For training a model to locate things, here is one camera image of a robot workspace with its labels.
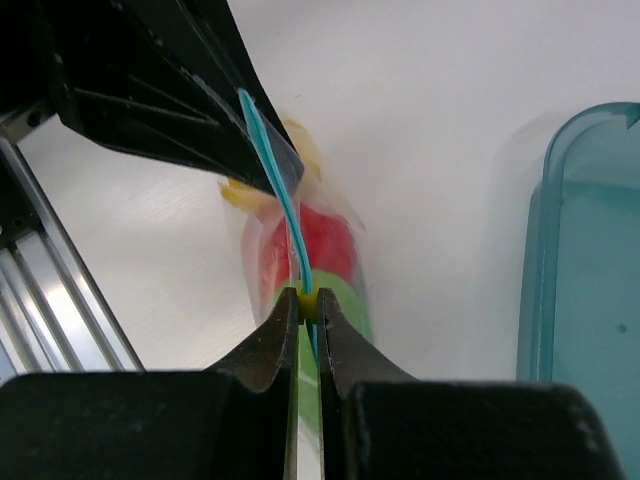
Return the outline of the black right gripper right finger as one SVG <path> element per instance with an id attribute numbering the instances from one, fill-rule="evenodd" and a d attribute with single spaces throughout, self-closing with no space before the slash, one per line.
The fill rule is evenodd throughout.
<path id="1" fill-rule="evenodd" d="M 351 395 L 347 479 L 624 475 L 597 413 L 566 385 L 424 381 L 380 352 Z"/>

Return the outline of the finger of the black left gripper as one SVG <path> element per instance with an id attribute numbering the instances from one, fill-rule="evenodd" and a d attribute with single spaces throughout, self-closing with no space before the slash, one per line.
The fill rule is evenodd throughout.
<path id="1" fill-rule="evenodd" d="M 264 116 L 265 125 L 273 127 L 294 148 L 290 135 L 276 113 L 250 59 L 244 40 L 228 1 L 185 1 L 195 24 L 204 34 L 206 45 L 213 49 L 213 60 L 221 70 L 223 80 L 214 80 L 213 89 L 231 107 L 235 116 L 246 124 L 238 91 L 250 94 Z"/>
<path id="2" fill-rule="evenodd" d="M 214 172 L 264 193 L 246 124 L 185 1 L 43 1 L 39 54 L 62 123 L 111 150 Z"/>

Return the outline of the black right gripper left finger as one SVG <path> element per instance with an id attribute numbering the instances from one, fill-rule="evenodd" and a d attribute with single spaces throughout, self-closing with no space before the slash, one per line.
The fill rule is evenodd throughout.
<path id="1" fill-rule="evenodd" d="M 299 302 L 194 371 L 28 374 L 1 389 L 5 479 L 292 479 Z"/>

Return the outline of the green fake cucumber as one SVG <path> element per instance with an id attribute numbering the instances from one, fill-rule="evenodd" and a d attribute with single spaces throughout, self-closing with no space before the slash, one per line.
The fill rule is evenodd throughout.
<path id="1" fill-rule="evenodd" d="M 312 404 L 318 422 L 319 461 L 324 479 L 347 479 L 349 448 L 355 444 L 355 408 L 351 405 L 353 388 L 362 383 L 380 352 L 354 328 L 345 316 L 345 306 L 354 306 L 357 296 L 347 288 L 322 288 L 311 301 L 313 317 L 307 326 L 316 334 L 316 381 L 312 384 L 316 400 Z M 274 425 L 271 432 L 274 452 L 269 455 L 280 472 L 276 479 L 297 477 L 298 419 L 304 403 L 300 351 L 304 306 L 290 287 L 280 294 L 276 305 L 262 325 L 265 341 L 273 351 L 269 365 L 270 401 Z"/>

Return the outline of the yellow fake pear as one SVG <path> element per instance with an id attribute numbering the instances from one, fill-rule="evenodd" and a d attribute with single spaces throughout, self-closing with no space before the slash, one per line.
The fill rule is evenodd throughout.
<path id="1" fill-rule="evenodd" d="M 304 165 L 302 179 L 297 186 L 294 186 L 294 166 L 284 159 L 283 153 L 276 152 L 276 141 L 271 140 L 270 145 L 283 186 L 289 195 L 297 194 L 301 199 L 310 198 L 322 180 L 322 154 L 311 134 L 301 122 L 288 113 L 285 113 L 281 121 L 293 143 L 293 148 L 297 152 L 294 159 L 299 159 Z M 219 191 L 222 199 L 231 207 L 248 214 L 258 214 L 277 200 L 273 195 L 268 195 L 233 179 L 220 182 Z"/>

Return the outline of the red fake apple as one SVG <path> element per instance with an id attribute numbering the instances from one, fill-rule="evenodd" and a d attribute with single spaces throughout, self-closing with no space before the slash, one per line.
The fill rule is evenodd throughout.
<path id="1" fill-rule="evenodd" d="M 299 206 L 300 227 L 313 270 L 328 272 L 351 283 L 357 255 L 348 222 L 340 215 L 322 213 L 307 204 Z M 262 235 L 258 256 L 259 292 L 270 300 L 290 279 L 287 225 L 279 215 Z"/>

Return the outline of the clear zip top bag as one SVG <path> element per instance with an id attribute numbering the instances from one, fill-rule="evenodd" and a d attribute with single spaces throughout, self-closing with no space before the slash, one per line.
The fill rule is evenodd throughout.
<path id="1" fill-rule="evenodd" d="M 219 191 L 230 221 L 241 225 L 240 255 L 255 320 L 266 319 L 283 289 L 298 292 L 306 328 L 301 365 L 309 375 L 318 364 L 318 328 L 311 315 L 320 289 L 333 290 L 356 330 L 372 336 L 359 256 L 366 228 L 303 124 L 286 115 L 279 133 L 246 90 L 238 96 L 250 150 L 273 191 L 234 179 L 221 182 Z"/>

